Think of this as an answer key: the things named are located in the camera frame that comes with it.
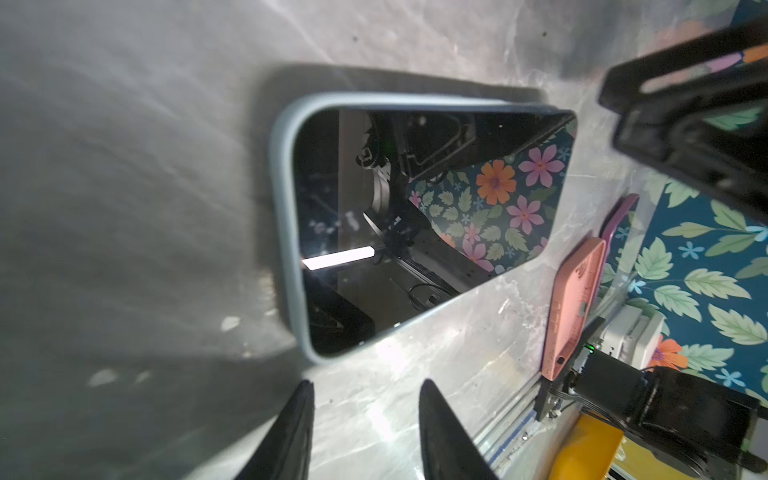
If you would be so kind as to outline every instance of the purple phone case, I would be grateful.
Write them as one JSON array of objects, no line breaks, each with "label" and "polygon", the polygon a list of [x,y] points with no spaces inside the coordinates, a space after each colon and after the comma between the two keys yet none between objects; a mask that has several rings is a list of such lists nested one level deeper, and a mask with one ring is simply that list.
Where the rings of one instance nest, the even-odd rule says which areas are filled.
[{"label": "purple phone case", "polygon": [[[614,233],[616,233],[616,229],[619,226],[619,223],[624,219],[624,217],[627,216],[629,213],[629,210],[632,209],[635,202],[637,202],[637,199],[640,198],[640,195],[638,194],[629,194],[626,197],[624,197],[621,202],[619,203],[618,208],[614,212],[613,215],[611,215],[611,219],[608,221],[608,223],[605,224],[605,228],[603,229],[602,235],[600,235],[600,238],[605,240],[605,256],[603,257],[603,261],[600,263],[600,271],[598,272],[598,285],[600,285],[600,281],[603,278],[603,268],[605,267],[605,259],[608,257],[608,254],[611,252],[611,240],[614,239]],[[594,296],[598,296],[598,290],[594,289]]]}]

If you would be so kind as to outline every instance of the cable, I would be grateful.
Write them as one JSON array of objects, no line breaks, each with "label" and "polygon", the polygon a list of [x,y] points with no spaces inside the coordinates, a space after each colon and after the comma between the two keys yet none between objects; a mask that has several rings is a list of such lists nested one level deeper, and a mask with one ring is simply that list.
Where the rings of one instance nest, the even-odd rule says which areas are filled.
[{"label": "cable", "polygon": [[435,181],[427,180],[427,184],[437,185],[437,184],[439,184],[440,182],[442,182],[445,179],[445,175],[446,175],[446,173],[445,173],[445,171],[443,171],[437,177],[435,177],[437,180],[435,180]]},{"label": "cable", "polygon": [[577,403],[578,403],[578,402],[576,402],[576,401],[574,400],[573,402],[571,402],[571,403],[567,404],[566,406],[564,406],[563,408],[561,408],[561,409],[560,409],[560,413],[562,413],[562,412],[564,412],[564,411],[568,410],[570,407],[572,407],[572,406],[576,405]]},{"label": "cable", "polygon": [[607,419],[606,423],[609,423],[610,425],[612,425],[612,426],[614,426],[614,427],[616,427],[618,429],[622,429],[622,430],[624,429],[621,426],[621,422],[619,422],[619,420],[615,416],[613,416],[613,414],[611,414],[606,409],[603,409],[602,407],[600,407],[598,405],[595,405],[594,403],[590,402],[587,399],[581,398],[580,396],[568,395],[565,392],[560,392],[560,391],[554,390],[554,389],[550,389],[549,393],[552,394],[553,396],[559,398],[559,399],[572,400],[574,402],[579,402],[579,403],[583,404],[585,407],[587,407],[587,408],[589,408],[591,410],[594,410],[595,412],[597,412],[600,415],[602,415],[603,417],[605,417]]},{"label": "cable", "polygon": [[[441,286],[438,286],[438,285],[434,285],[434,284],[432,284],[432,283],[417,283],[416,285],[414,285],[414,286],[412,286],[411,288],[409,288],[409,289],[408,289],[408,300],[410,300],[410,302],[411,302],[411,306],[412,306],[413,308],[417,309],[419,312],[426,312],[426,311],[429,309],[429,308],[428,308],[428,307],[427,307],[427,306],[426,306],[426,305],[425,305],[425,304],[424,304],[424,303],[423,303],[421,300],[419,300],[418,298],[416,298],[415,296],[413,296],[413,290],[415,290],[416,288],[418,288],[418,287],[420,287],[420,286],[429,286],[429,287],[431,287],[431,288],[433,288],[433,289],[435,289],[435,290],[438,290],[438,291],[440,291],[440,292],[443,292],[445,295],[448,295],[448,296],[449,296],[449,298],[453,296],[453,293],[449,292],[447,289],[445,289],[445,288],[443,288],[443,287],[441,287]],[[413,303],[413,302],[414,302],[414,300],[415,300],[416,302],[418,302],[419,304],[421,304],[421,306],[422,306],[422,307],[421,307],[421,308],[419,308],[418,306],[416,306],[416,305]]]},{"label": "cable", "polygon": [[604,419],[603,417],[601,417],[599,415],[595,415],[594,413],[590,412],[589,410],[584,410],[584,413],[589,415],[593,419],[600,420],[604,424],[610,425],[610,426],[614,427],[615,429],[621,429],[621,427],[614,425],[614,423],[612,421],[610,421],[608,419]]}]

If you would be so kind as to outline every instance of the smartphone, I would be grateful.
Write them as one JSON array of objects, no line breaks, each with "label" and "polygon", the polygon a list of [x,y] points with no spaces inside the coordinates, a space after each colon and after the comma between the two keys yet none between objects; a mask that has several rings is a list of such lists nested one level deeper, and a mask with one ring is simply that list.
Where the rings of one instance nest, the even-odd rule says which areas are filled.
[{"label": "smartphone", "polygon": [[270,139],[290,327],[314,362],[370,344],[546,246],[572,111],[434,94],[293,102]]}]

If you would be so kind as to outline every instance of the orange flower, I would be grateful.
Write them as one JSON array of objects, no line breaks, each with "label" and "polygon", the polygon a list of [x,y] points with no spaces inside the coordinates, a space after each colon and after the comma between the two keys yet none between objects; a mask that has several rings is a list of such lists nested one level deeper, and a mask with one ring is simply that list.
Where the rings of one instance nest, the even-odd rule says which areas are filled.
[{"label": "orange flower", "polygon": [[515,191],[518,182],[512,180],[515,176],[515,169],[509,165],[504,165],[503,160],[494,160],[482,166],[482,173],[478,175],[477,185],[478,195],[485,198],[488,205],[496,205],[496,202],[503,204],[509,202],[509,194]]},{"label": "orange flower", "polygon": [[442,238],[442,241],[446,242],[448,245],[450,245],[452,248],[456,248],[456,242],[453,241],[453,237],[448,235],[447,233],[441,233],[440,238]]},{"label": "orange flower", "polygon": [[675,370],[688,367],[688,358],[679,354],[683,347],[672,339],[664,339],[664,335],[659,335],[659,346],[656,347],[654,355],[650,358],[648,366],[668,366]]}]

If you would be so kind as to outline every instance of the yellow object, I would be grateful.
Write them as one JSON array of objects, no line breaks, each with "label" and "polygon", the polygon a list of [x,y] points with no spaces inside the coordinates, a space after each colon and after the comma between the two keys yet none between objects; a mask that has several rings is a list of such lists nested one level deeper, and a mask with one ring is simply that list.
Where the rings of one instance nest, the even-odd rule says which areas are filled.
[{"label": "yellow object", "polygon": [[624,460],[616,460],[616,465],[635,478],[652,478],[653,480],[690,480],[688,475],[656,460],[654,454],[627,440],[624,444]]},{"label": "yellow object", "polygon": [[549,480],[602,480],[623,438],[621,430],[582,415],[560,448]]}]

